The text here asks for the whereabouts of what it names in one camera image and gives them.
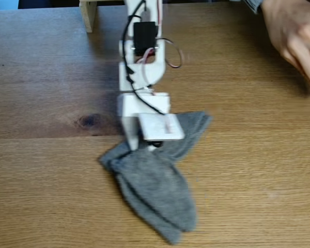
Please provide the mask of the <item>person's hand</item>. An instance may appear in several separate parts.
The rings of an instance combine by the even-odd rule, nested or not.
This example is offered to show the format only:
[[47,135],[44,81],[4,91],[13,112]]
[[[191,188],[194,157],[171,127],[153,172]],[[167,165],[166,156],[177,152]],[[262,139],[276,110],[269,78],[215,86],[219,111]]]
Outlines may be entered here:
[[310,87],[310,2],[267,0],[261,9],[271,43]]

